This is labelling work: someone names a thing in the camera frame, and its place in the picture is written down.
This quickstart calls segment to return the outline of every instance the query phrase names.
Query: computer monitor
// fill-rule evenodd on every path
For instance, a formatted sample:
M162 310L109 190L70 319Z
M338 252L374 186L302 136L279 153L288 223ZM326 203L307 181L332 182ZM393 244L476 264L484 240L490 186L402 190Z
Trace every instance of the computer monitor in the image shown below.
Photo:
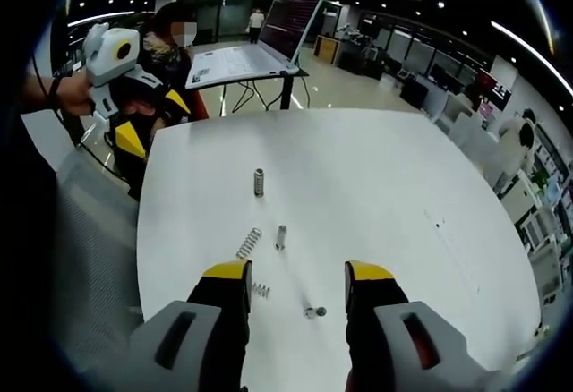
M274 0L259 41L275 49L288 61L294 61L322 1Z

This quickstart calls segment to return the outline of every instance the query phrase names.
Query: black hair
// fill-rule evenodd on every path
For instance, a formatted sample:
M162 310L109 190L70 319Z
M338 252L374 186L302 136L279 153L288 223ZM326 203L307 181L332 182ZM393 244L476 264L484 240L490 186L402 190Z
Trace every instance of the black hair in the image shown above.
M534 124L537 123L537 120L535 119L535 113L533 112L533 110L531 108L526 108L523 111L523 114L521 115L524 119L529 119L531 122L533 122Z
M527 146L531 149L534 146L534 129L531 124L525 124L519 130L519 142L522 146Z
M175 1L161 7L143 27L143 32L153 31L160 37L170 34L173 22L195 22L197 17L192 5Z

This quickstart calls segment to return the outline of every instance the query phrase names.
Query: white table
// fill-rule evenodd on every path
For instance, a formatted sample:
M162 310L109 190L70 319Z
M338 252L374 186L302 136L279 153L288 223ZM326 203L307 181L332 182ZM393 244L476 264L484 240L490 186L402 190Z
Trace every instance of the white table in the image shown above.
M259 167L262 199L252 193ZM280 224L284 253L273 248ZM263 236L253 280L271 293L253 297L243 375L253 392L344 388L348 259L392 271L410 301L458 328L487 369L513 362L539 323L534 275L507 213L421 115L277 111L158 132L138 226L144 318L185 300L254 226ZM327 316L304 318L303 298Z

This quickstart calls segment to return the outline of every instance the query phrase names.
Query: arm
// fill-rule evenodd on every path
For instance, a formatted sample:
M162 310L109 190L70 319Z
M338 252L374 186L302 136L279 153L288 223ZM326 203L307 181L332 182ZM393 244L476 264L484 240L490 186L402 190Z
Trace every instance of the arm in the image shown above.
M50 108L46 94L50 93L54 82L54 78L43 77L40 83L36 76L28 74L22 90L22 112L33 113ZM93 105L86 73L80 72L71 77L63 77L56 87L56 99L59 106L72 115L91 114Z
M42 77L42 84L46 90L46 94L52 89L54 79ZM22 112L32 113L39 110L44 110L49 107L47 103L47 95L42 89L42 85L36 76L27 75L24 81L24 89L22 92Z

